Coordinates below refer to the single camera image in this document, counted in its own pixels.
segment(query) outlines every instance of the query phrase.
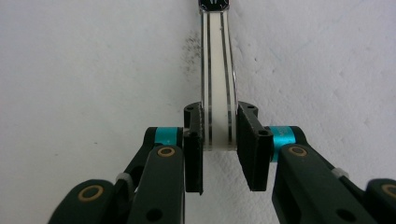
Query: white textured surface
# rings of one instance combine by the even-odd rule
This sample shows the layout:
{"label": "white textured surface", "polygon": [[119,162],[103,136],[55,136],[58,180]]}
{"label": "white textured surface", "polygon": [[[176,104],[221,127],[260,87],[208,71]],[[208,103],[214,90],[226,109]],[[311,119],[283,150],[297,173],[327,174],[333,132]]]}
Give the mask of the white textured surface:
{"label": "white textured surface", "polygon": [[[241,100],[298,125],[364,188],[396,179],[396,5],[233,1]],[[148,126],[200,99],[196,1],[0,2],[0,223],[43,223],[76,184],[114,181]],[[269,189],[273,185],[272,166]],[[205,154],[187,223],[277,223],[235,153]]]}

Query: circular bolt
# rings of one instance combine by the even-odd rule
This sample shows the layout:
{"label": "circular bolt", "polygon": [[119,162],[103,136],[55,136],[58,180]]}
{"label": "circular bolt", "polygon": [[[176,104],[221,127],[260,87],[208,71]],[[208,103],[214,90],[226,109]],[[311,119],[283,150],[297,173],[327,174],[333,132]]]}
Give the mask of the circular bolt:
{"label": "circular bolt", "polygon": [[[93,195],[87,195],[89,193],[89,191],[94,190],[95,193]],[[78,194],[78,199],[82,202],[82,203],[88,203],[88,202],[92,202],[95,201],[96,199],[98,199],[104,192],[105,190],[103,189],[102,186],[99,185],[91,185],[88,186],[85,189],[82,189],[79,194]]]}
{"label": "circular bolt", "polygon": [[384,190],[385,193],[388,194],[388,196],[396,199],[396,185],[392,184],[385,184],[381,186],[382,190]]}
{"label": "circular bolt", "polygon": [[175,154],[175,150],[171,147],[162,147],[158,150],[158,155],[161,157],[171,157]]}
{"label": "circular bolt", "polygon": [[289,153],[299,157],[304,157],[308,154],[306,150],[301,147],[289,147]]}

